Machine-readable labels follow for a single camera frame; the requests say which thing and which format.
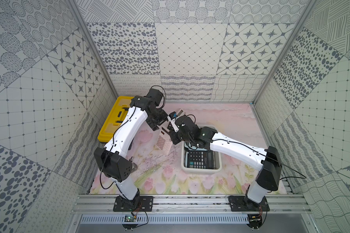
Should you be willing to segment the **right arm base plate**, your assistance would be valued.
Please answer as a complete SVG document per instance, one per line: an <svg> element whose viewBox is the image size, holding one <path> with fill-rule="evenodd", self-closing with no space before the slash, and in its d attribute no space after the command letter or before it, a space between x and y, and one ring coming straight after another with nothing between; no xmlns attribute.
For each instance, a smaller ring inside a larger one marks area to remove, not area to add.
<svg viewBox="0 0 350 233"><path fill-rule="evenodd" d="M246 196L229 196L229 205L232 212L263 212L270 211L268 201L266 196L262 199L260 203L255 203L248 199Z"/></svg>

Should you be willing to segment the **pink calculator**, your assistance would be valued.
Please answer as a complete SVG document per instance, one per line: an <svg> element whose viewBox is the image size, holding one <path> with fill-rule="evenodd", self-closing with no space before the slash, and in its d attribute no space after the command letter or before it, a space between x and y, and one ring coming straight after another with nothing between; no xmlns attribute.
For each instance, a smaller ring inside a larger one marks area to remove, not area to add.
<svg viewBox="0 0 350 233"><path fill-rule="evenodd" d="M178 113L176 113L176 117L181 116L182 113L183 113L183 110L180 110Z"/></svg>
<svg viewBox="0 0 350 233"><path fill-rule="evenodd" d="M170 150L172 148L172 140L169 136L169 132L165 128L160 129L160 133L158 135L156 142L156 146L164 153L164 154L169 154Z"/></svg>

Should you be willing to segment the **white plastic storage box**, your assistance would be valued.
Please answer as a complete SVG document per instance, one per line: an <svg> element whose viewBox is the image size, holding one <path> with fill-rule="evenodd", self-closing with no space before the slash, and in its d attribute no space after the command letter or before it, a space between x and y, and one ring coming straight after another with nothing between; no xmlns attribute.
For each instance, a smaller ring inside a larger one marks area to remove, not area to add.
<svg viewBox="0 0 350 233"><path fill-rule="evenodd" d="M181 142L181 168L187 173L214 174L222 169L221 155L210 148L210 142L201 141L200 147Z"/></svg>

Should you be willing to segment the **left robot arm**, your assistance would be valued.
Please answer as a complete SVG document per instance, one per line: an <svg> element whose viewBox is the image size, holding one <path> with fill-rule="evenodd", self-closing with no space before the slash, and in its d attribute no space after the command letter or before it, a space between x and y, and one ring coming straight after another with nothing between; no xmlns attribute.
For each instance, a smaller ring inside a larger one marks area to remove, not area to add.
<svg viewBox="0 0 350 233"><path fill-rule="evenodd" d="M143 123L156 131L167 121L167 113L163 109L165 103L166 92L163 87L158 90L157 85L151 87L144 97L135 96L111 140L94 152L100 174L111 178L128 201L134 201L139 194L130 177L132 162L126 158L129 147Z"/></svg>

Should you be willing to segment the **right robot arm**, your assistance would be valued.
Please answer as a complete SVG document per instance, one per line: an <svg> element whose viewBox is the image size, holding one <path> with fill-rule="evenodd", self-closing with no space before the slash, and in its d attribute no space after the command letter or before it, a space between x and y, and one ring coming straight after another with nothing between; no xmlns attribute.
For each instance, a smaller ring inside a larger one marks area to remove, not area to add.
<svg viewBox="0 0 350 233"><path fill-rule="evenodd" d="M246 191L245 202L259 204L268 192L279 189L282 164L274 147L254 147L229 138L214 128L199 128L189 116L178 116L175 112L168 116L168 121L172 125L169 136L173 144L184 141L197 149L221 152L259 172Z"/></svg>

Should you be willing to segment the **black calculator back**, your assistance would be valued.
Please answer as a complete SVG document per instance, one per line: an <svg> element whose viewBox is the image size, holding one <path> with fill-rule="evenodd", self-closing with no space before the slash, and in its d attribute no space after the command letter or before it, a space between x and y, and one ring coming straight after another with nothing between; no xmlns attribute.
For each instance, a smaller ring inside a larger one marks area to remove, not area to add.
<svg viewBox="0 0 350 233"><path fill-rule="evenodd" d="M185 152L184 165L190 169L214 170L215 158L211 150L196 151L188 150Z"/></svg>

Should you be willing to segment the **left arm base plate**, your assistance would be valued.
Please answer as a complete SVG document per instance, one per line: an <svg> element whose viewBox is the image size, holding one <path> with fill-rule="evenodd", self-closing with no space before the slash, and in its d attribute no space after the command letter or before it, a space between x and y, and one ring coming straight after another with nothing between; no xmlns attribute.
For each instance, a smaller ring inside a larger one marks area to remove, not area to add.
<svg viewBox="0 0 350 233"><path fill-rule="evenodd" d="M118 196L114 203L114 212L151 212L153 208L153 196L136 196L133 200L125 199L122 196Z"/></svg>

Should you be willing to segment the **small blue calculator back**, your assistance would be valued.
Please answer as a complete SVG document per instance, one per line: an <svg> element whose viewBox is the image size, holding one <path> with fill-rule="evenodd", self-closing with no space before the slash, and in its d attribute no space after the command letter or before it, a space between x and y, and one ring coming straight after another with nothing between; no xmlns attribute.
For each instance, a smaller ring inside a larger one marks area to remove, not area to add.
<svg viewBox="0 0 350 233"><path fill-rule="evenodd" d="M184 143L184 147L188 150L196 150L196 151L207 151L205 148L198 148L197 146L192 146L190 143Z"/></svg>

